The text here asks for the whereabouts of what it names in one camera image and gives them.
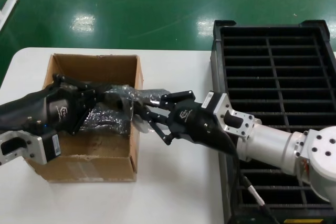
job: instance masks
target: open cardboard box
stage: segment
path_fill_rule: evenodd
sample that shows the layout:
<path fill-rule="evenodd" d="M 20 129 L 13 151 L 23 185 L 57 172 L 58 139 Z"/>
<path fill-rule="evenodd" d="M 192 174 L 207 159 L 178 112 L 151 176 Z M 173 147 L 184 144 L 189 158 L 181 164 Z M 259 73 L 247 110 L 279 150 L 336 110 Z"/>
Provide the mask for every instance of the open cardboard box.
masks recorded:
<path fill-rule="evenodd" d="M 52 55 L 44 87 L 54 73 L 79 81 L 128 84 L 142 89 L 138 56 Z M 59 134 L 61 156 L 46 165 L 27 160 L 35 172 L 50 182 L 135 181 L 139 132 L 131 126 L 129 138 L 112 133 Z"/>

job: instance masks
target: black cable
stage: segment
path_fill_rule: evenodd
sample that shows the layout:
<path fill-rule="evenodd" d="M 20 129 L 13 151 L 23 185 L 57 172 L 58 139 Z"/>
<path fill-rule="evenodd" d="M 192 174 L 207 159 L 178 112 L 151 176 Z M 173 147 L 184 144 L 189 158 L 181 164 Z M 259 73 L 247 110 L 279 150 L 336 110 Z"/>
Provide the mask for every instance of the black cable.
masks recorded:
<path fill-rule="evenodd" d="M 239 164 L 239 156 L 237 153 L 237 149 L 236 146 L 234 144 L 234 142 L 232 141 L 231 137 L 226 133 L 223 132 L 225 137 L 227 138 L 231 148 L 234 150 L 234 161 L 236 163 L 236 168 L 235 168 L 235 177 L 230 189 L 230 209 L 231 209 L 231 218 L 228 221 L 228 224 L 232 224 L 232 223 L 237 223 L 236 220 L 236 213 L 235 213 L 235 208 L 234 208 L 234 197 L 233 197 L 233 191 L 237 188 L 238 185 L 238 181 L 239 178 L 241 180 L 241 182 L 243 183 L 244 187 L 251 193 L 251 191 L 253 192 L 252 196 L 255 198 L 255 200 L 257 201 L 258 205 L 260 206 L 260 210 L 261 212 L 267 216 L 273 223 L 275 224 L 279 224 L 278 220 L 275 218 L 275 216 L 272 214 L 272 212 L 270 211 L 270 209 L 266 206 L 265 202 L 263 201 L 263 199 L 259 196 L 259 194 L 255 191 L 253 185 L 251 184 L 251 182 L 248 180 L 247 177 L 245 177 L 242 172 L 240 171 L 240 164 Z"/>

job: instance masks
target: black plastic crate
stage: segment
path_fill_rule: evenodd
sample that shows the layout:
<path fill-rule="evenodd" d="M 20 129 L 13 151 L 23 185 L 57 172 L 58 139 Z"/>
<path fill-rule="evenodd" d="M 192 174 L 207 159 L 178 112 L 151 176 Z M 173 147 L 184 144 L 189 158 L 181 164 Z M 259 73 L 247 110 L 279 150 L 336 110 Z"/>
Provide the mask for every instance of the black plastic crate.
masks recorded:
<path fill-rule="evenodd" d="M 287 132 L 320 130 L 336 124 L 336 60 L 324 20 L 299 25 L 243 27 L 216 21 L 211 64 L 213 88 L 228 93 L 235 110 Z M 219 155 L 224 216 L 229 216 L 231 157 Z M 308 185 L 257 161 L 241 169 L 283 221 L 336 216 Z M 260 217 L 257 204 L 240 185 L 236 213 L 242 222 Z"/>

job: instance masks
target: plastic bag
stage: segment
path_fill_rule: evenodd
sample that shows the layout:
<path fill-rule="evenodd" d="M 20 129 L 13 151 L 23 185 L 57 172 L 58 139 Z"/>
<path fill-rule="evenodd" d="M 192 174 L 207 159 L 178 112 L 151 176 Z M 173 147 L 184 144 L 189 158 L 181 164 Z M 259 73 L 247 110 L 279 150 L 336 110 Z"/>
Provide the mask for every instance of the plastic bag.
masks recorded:
<path fill-rule="evenodd" d="M 133 103 L 159 104 L 164 89 L 137 90 L 128 85 L 106 87 L 104 102 L 90 112 L 80 131 L 104 131 L 129 135 L 131 122 L 141 132 L 152 131 L 149 124 L 138 116 L 133 117 Z"/>

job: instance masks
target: green epoxy floor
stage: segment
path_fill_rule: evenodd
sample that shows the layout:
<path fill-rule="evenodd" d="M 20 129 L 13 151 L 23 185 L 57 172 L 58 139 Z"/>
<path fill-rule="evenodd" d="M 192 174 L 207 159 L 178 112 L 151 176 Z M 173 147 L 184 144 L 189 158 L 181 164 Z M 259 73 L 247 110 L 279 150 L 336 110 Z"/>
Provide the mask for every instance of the green epoxy floor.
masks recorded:
<path fill-rule="evenodd" d="M 325 19 L 336 49 L 336 0 L 20 0 L 0 32 L 0 81 L 25 47 L 210 50 L 216 19 Z"/>

